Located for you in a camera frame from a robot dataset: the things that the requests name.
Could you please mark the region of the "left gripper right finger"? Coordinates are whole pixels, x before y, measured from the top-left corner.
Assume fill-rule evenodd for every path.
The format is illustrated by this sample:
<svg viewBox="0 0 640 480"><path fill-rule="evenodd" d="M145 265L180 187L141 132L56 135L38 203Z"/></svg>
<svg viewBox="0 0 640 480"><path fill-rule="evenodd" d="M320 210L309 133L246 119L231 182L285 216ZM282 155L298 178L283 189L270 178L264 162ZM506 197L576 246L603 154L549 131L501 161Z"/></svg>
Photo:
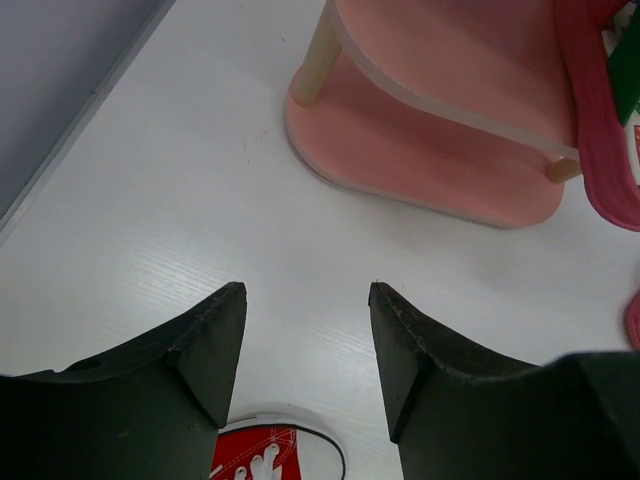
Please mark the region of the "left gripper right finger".
<svg viewBox="0 0 640 480"><path fill-rule="evenodd" d="M635 479L639 357L536 366L492 351L377 282L368 300L389 436L407 479Z"/></svg>

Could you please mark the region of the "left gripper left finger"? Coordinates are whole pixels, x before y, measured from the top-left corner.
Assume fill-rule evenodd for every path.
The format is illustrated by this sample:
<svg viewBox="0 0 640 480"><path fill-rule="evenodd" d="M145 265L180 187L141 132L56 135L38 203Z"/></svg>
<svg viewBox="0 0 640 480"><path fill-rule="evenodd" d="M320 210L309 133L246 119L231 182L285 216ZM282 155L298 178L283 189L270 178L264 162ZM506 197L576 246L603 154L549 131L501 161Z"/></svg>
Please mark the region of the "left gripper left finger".
<svg viewBox="0 0 640 480"><path fill-rule="evenodd" d="M2 477L207 478L245 321L245 286L231 282L63 371L3 377Z"/></svg>

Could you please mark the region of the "pink patterned flip-flop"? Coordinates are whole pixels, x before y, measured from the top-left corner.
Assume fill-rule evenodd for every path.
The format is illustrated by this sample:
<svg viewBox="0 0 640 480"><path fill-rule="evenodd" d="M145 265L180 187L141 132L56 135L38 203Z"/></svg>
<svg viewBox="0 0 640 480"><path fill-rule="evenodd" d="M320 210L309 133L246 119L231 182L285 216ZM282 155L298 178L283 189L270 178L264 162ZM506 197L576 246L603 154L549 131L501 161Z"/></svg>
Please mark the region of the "pink patterned flip-flop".
<svg viewBox="0 0 640 480"><path fill-rule="evenodd" d="M629 302L625 313L624 322L627 338L631 347L640 350L640 291Z"/></svg>
<svg viewBox="0 0 640 480"><path fill-rule="evenodd" d="M639 188L608 73L602 30L622 1L557 1L554 20L573 92L587 198L609 223L639 230Z"/></svg>

